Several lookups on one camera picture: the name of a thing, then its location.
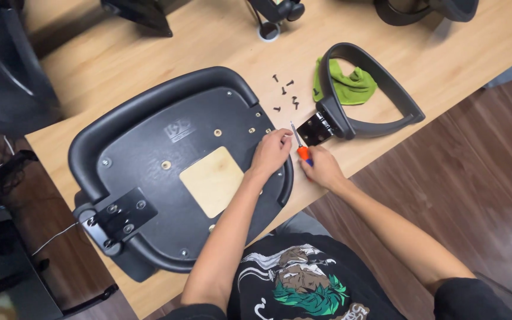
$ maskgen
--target graphic print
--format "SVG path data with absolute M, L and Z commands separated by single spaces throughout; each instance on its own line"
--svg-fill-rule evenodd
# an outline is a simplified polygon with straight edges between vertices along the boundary
M 248 267 L 240 272 L 238 290 L 240 291 L 241 280 L 244 277 L 256 276 L 261 280 L 274 282 L 272 294 L 277 302 L 302 308 L 310 316 L 333 315 L 345 304 L 348 295 L 345 294 L 346 287 L 336 276 L 327 275 L 321 270 L 321 266 L 336 264 L 336 261 L 311 257 L 319 253 L 322 252 L 309 244 L 290 247 L 271 256 L 251 253 L 242 259 L 241 263 L 253 261 L 259 268 Z M 265 299 L 262 298 L 262 303 L 254 309 L 261 319 L 266 319 L 261 315 L 265 304 Z

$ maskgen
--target green cloth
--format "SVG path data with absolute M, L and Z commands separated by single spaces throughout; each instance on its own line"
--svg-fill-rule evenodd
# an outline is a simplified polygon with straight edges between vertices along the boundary
M 318 102 L 323 98 L 323 92 L 321 92 L 321 86 L 319 85 L 319 62 L 321 58 L 317 59 L 315 66 L 315 76 L 313 77 L 313 88 L 316 89 L 319 94 L 316 96 L 315 92 L 312 93 L 315 102 Z M 331 71 L 331 77 L 333 78 L 333 86 L 335 92 L 339 97 L 339 101 L 342 105 L 355 105 L 365 103 L 377 89 L 377 83 L 374 82 L 373 77 L 368 72 L 355 68 L 352 74 L 348 77 L 343 75 L 339 63 L 335 59 L 329 60 L 329 70 Z

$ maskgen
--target person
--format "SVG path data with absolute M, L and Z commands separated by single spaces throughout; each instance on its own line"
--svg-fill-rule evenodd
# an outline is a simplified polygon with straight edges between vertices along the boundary
M 288 159 L 293 132 L 274 130 L 208 237 L 171 319 L 404 319 L 373 273 L 302 212 L 244 248 L 260 190 Z M 339 196 L 435 297 L 436 319 L 512 319 L 512 311 L 453 254 L 347 180 L 335 158 L 310 147 L 315 183 Z

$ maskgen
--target wooden desk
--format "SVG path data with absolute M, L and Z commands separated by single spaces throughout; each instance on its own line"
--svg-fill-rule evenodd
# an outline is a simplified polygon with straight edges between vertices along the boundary
M 47 56 L 42 65 L 69 118 L 27 139 L 70 207 L 74 209 L 73 196 L 79 190 L 67 163 L 75 135 L 129 98 L 187 72 L 214 65 L 235 70 L 260 98 L 274 126 L 289 127 L 289 120 L 299 125 L 315 110 L 311 88 L 317 57 L 341 41 L 359 45 L 404 86 L 426 120 L 382 138 L 332 138 L 324 143 L 350 177 L 512 65 L 512 1 L 482 0 L 476 17 L 466 24 L 437 25 L 434 15 L 406 27 L 386 25 L 368 3 L 325 0 L 305 5 L 301 20 L 287 23 L 272 43 L 258 40 L 254 18 L 243 1 L 193 1 L 169 15 L 174 38 L 141 38 L 133 23 L 114 18 Z M 281 85 L 292 79 L 295 84 L 282 96 Z M 298 111 L 291 96 L 299 97 Z M 282 106 L 281 112 L 274 111 L 275 106 Z M 367 104 L 346 111 L 372 122 L 400 117 L 380 92 Z M 297 159 L 295 148 L 292 159 Z M 324 192 L 295 167 L 291 198 L 265 232 Z M 185 274 L 160 271 L 139 284 L 101 257 L 139 318 L 179 294 L 187 279 Z

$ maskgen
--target wooden floor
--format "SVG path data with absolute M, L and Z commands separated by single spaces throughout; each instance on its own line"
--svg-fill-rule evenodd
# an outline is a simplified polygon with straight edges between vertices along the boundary
M 40 164 L 25 173 L 9 201 L 15 203 L 19 229 L 34 251 L 73 219 L 55 189 L 43 192 L 52 182 Z M 512 291 L 512 82 L 473 93 L 352 180 L 435 237 L 473 271 Z M 306 211 L 363 258 L 405 316 L 433 318 L 432 297 L 347 205 L 328 193 Z M 55 239 L 36 258 L 45 257 L 51 259 L 46 279 L 63 309 L 113 283 L 79 229 Z M 168 303 L 148 320 L 175 305 Z M 118 292 L 71 319 L 136 317 Z

